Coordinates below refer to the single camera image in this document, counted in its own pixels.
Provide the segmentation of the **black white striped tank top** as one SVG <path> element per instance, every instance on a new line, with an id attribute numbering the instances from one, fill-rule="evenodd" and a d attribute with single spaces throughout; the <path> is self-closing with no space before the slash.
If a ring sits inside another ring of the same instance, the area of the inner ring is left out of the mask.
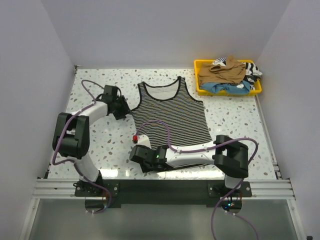
<path id="1" fill-rule="evenodd" d="M 136 131 L 147 135 L 152 149 L 167 144 L 199 145 L 212 141 L 204 103 L 191 96 L 184 77 L 168 85 L 138 85 L 140 101 L 131 110 Z"/>

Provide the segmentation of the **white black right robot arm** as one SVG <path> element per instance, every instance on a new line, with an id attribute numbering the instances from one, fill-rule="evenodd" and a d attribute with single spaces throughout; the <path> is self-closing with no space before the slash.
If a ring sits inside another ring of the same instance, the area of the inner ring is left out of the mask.
<path id="1" fill-rule="evenodd" d="M 223 192 L 235 196 L 241 186 L 237 180 L 249 176 L 249 148 L 226 135 L 216 136 L 215 141 L 189 146 L 161 145 L 151 149 L 148 136 L 134 136 L 136 145 L 129 160 L 138 163 L 142 172 L 166 172 L 213 165 L 224 174 Z"/>

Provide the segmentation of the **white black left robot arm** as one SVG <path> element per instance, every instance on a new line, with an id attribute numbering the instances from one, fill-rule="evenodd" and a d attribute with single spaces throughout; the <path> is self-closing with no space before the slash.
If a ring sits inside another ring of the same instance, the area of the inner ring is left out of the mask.
<path id="1" fill-rule="evenodd" d="M 92 103 L 82 109 L 73 113 L 59 113 L 52 141 L 54 153 L 51 164 L 58 166 L 72 163 L 80 180 L 87 182 L 86 191 L 92 196 L 99 196 L 104 190 L 104 184 L 98 180 L 100 171 L 89 154 L 90 126 L 108 115 L 121 120 L 130 113 L 120 88 L 112 85 L 105 85 L 103 93 L 93 97 Z"/>

